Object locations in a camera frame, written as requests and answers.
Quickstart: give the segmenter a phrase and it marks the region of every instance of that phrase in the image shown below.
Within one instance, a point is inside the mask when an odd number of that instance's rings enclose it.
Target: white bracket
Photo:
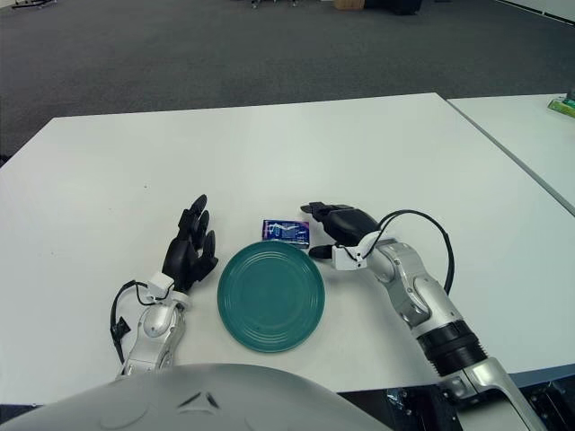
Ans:
[[[157,271],[147,282],[148,299],[155,301],[155,298],[165,298],[171,285],[173,285],[173,278]]]
[[[367,260],[365,259],[369,249],[375,241],[382,242],[391,240],[393,237],[387,233],[381,235],[379,240],[377,236],[380,231],[373,231],[364,236],[358,245],[354,247],[332,246],[332,264],[339,271],[354,271],[356,269],[367,268]]]

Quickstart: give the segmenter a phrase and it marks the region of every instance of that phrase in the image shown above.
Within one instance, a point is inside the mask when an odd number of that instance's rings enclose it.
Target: blue box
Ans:
[[[263,241],[281,241],[298,249],[309,247],[309,223],[287,220],[264,220],[261,228]]]

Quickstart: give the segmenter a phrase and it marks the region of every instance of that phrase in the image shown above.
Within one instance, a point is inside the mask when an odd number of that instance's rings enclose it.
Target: gray carpet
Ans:
[[[59,0],[0,10],[0,151],[51,118],[412,92],[566,92],[575,28],[492,0],[416,16],[305,0]]]

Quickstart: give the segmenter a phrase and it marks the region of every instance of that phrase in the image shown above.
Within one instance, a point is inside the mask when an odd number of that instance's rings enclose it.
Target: green object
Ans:
[[[256,242],[239,251],[217,289],[227,330],[260,352],[281,352],[302,343],[322,318],[324,302],[315,264],[283,242]]]
[[[575,118],[575,101],[571,99],[564,99],[559,97],[557,99],[553,99],[547,107],[550,110],[556,110],[561,114],[569,115],[570,117]]]

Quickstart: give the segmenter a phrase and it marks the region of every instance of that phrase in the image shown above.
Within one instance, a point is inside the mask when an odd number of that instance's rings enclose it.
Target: small package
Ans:
[[[263,241],[287,242],[295,245],[298,249],[307,249],[309,247],[309,223],[264,220],[261,228],[261,239]]]
[[[575,118],[575,87],[571,88],[565,97],[558,97],[550,101],[547,108]]]

